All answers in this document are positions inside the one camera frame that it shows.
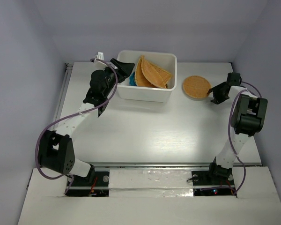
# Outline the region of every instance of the wire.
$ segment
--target wire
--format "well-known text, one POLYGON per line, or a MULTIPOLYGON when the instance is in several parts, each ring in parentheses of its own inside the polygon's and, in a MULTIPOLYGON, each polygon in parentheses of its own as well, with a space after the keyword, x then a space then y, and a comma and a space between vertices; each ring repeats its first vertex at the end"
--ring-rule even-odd
POLYGON ((73 182, 74 182, 74 176, 73 175, 70 175, 70 177, 72 178, 71 179, 71 182, 69 183, 69 186, 67 186, 67 189, 65 190, 65 194, 68 192, 68 190, 70 189, 70 187, 72 186, 73 182))
POLYGON ((229 181, 226 180, 226 183, 229 185, 229 187, 231 187, 231 184, 229 181))
POLYGON ((187 183, 193 183, 193 182, 196 182, 198 180, 199 180, 198 176, 194 175, 193 177, 189 178, 186 182, 187 183))
POLYGON ((242 180, 242 182, 240 183, 240 185, 238 186, 238 188, 235 190, 235 192, 234 192, 233 195, 236 195, 237 192, 239 191, 239 189, 242 187, 242 185, 244 184, 244 180, 245 180, 246 174, 247 174, 247 170, 246 170, 246 168, 245 168, 245 164, 240 160, 240 158, 238 157, 237 152, 236 152, 236 150, 235 150, 235 148, 234 148, 234 146, 233 146, 232 139, 231 139, 231 132, 230 132, 231 120, 232 120, 232 115, 233 115, 234 106, 235 106, 235 104, 236 104, 236 102, 237 102, 239 96, 240 96, 243 92, 245 92, 245 91, 247 91, 247 90, 242 90, 242 91, 240 91, 240 92, 236 95, 235 99, 233 100, 232 107, 231 107, 231 110, 230 110, 230 115, 229 115, 229 122, 228 122, 228 139, 229 139, 231 148, 232 148, 232 150, 233 150, 233 152, 234 152, 234 154, 235 154, 235 156, 236 156, 236 159, 240 162, 240 164, 241 164, 241 165, 243 166, 243 168, 244 168, 244 177, 243 177, 243 180, 242 180))
POLYGON ((112 97, 113 97, 113 96, 115 95, 115 93, 116 93, 116 90, 117 90, 117 87, 118 87, 118 76, 117 76, 116 71, 115 71, 114 68, 113 68, 110 64, 108 64, 106 61, 100 60, 100 59, 91 59, 90 61, 94 61, 94 60, 97 60, 97 61, 100 61, 100 62, 104 63, 105 65, 107 65, 107 66, 112 70, 112 72, 113 72, 114 75, 115 75, 115 79, 116 79, 115 88, 114 88, 114 90, 113 90, 111 96, 110 96, 105 102, 103 102, 102 104, 100 104, 100 105, 98 105, 98 106, 96 106, 96 107, 94 107, 94 108, 91 108, 91 109, 82 111, 82 112, 80 112, 80 113, 77 112, 77 113, 74 113, 74 114, 65 116, 65 117, 63 117, 63 118, 61 118, 61 119, 59 119, 59 120, 54 121, 53 123, 50 123, 48 126, 46 126, 46 127, 43 129, 43 131, 41 132, 41 134, 39 135, 39 137, 38 137, 38 139, 37 139, 37 144, 36 144, 36 148, 35 148, 35 152, 34 152, 34 158, 35 158, 37 170, 39 171, 39 173, 40 173, 43 177, 45 177, 45 178, 47 178, 47 179, 49 179, 49 180, 58 179, 58 178, 62 177, 63 174, 62 174, 62 175, 59 175, 59 176, 57 176, 57 177, 49 177, 48 175, 46 175, 46 174, 41 170, 41 165, 38 163, 38 148, 39 148, 39 144, 40 144, 41 138, 42 138, 42 136, 44 135, 44 133, 46 132, 46 130, 48 130, 50 127, 52 127, 53 125, 55 125, 55 124, 57 124, 57 123, 59 123, 59 122, 61 122, 61 121, 63 121, 63 120, 69 119, 69 118, 71 118, 71 117, 78 116, 78 115, 80 115, 80 114, 88 113, 88 112, 90 112, 90 111, 93 111, 93 110, 96 110, 96 109, 100 108, 101 106, 106 105, 106 104, 112 99, 112 97))
MULTIPOLYGON (((241 95, 241 93, 243 93, 243 92, 245 92, 245 91, 247 91, 247 90, 242 90, 242 91, 240 91, 240 92, 236 95, 236 97, 235 97, 235 99, 234 99, 234 101, 233 101, 233 103, 232 103, 232 107, 231 107, 230 115, 229 115, 229 122, 228 122, 228 139, 229 139, 229 143, 230 143, 230 145, 231 145, 231 148, 232 148, 232 150, 233 150, 233 152, 234 152, 234 154, 235 154, 237 160, 238 160, 238 161, 240 162, 240 164, 244 167, 244 177, 243 177, 242 182, 241 182, 240 185, 238 186, 237 190, 234 190, 234 188, 229 187, 229 189, 231 189, 232 191, 234 191, 233 195, 236 195, 236 194, 237 194, 237 192, 239 191, 239 189, 240 189, 240 188, 242 187, 242 185, 244 184, 244 180, 245 180, 245 177, 246 177, 246 168, 245 168, 245 164, 240 160, 240 158, 239 158, 238 155, 237 155, 237 152, 236 152, 236 150, 235 150, 235 148, 234 148, 234 146, 233 146, 233 143, 232 143, 231 133, 230 133, 231 119, 232 119, 232 115, 233 115, 233 110, 234 110, 235 103, 237 102, 237 100, 238 100, 239 96, 241 95)), ((228 187, 226 187, 226 186, 208 187, 208 188, 201 188, 201 190, 212 190, 212 189, 219 189, 219 188, 228 188, 228 187)))
POLYGON ((253 87, 253 88, 258 92, 259 97, 262 98, 262 95, 261 95, 260 91, 259 91, 254 85, 252 85, 252 84, 250 84, 250 83, 248 83, 248 82, 244 82, 244 81, 241 81, 241 83, 244 83, 244 84, 247 84, 247 85, 253 87))
POLYGON ((94 183, 93 183, 93 185, 92 185, 91 188, 90 188, 89 194, 94 193, 94 187, 95 187, 95 185, 96 185, 96 183, 97 183, 97 180, 98 180, 98 177, 95 178, 94 183))

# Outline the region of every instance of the red wire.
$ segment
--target red wire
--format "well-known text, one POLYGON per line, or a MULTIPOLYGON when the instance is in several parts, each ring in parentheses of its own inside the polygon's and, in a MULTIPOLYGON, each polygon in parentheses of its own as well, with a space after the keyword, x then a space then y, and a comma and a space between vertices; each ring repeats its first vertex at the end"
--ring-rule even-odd
POLYGON ((98 180, 98 178, 96 177, 95 180, 94 180, 94 183, 93 183, 92 187, 90 188, 90 194, 91 194, 91 193, 94 193, 93 188, 95 187, 97 180, 98 180))
POLYGON ((231 184, 229 181, 226 180, 226 183, 229 185, 229 187, 231 187, 231 184))

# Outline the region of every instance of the screw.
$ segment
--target screw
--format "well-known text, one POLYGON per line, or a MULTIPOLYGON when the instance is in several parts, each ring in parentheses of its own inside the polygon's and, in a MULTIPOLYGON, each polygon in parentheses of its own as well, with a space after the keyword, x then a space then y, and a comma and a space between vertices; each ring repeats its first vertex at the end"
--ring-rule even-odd
POLYGON ((103 181, 108 182, 109 181, 109 176, 103 176, 103 181))
POLYGON ((198 175, 194 174, 192 176, 192 180, 195 181, 195 182, 198 181, 199 180, 198 175))

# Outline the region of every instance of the waffle cone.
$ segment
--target waffle cone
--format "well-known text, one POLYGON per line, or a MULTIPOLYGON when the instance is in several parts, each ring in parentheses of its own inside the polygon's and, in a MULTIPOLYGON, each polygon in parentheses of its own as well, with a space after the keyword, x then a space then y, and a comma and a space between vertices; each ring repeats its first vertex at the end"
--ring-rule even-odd
POLYGON ((145 78, 154 86, 158 88, 166 88, 163 78, 158 73, 158 71, 153 67, 153 65, 145 60, 144 58, 141 61, 141 70, 145 78))
POLYGON ((144 76, 142 69, 141 69, 141 62, 144 60, 144 56, 142 55, 137 63, 136 70, 135 70, 135 83, 139 87, 147 87, 147 88, 155 88, 144 76))
POLYGON ((172 74, 169 73, 168 71, 162 69, 161 67, 155 65, 154 63, 150 62, 150 64, 153 66, 154 69, 159 73, 159 75, 162 77, 163 82, 167 84, 169 80, 172 78, 172 74))

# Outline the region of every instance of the white plastic bin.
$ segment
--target white plastic bin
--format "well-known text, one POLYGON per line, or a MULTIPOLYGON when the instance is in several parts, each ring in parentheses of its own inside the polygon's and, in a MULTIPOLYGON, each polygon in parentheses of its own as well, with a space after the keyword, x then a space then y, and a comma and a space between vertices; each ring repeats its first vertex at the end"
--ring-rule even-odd
POLYGON ((124 99, 133 99, 150 102, 167 102, 177 85, 177 58, 174 54, 158 52, 142 52, 123 50, 118 54, 121 62, 133 62, 135 67, 141 55, 161 68, 173 74, 168 82, 167 89, 134 87, 129 85, 129 78, 118 85, 118 94, 124 99))

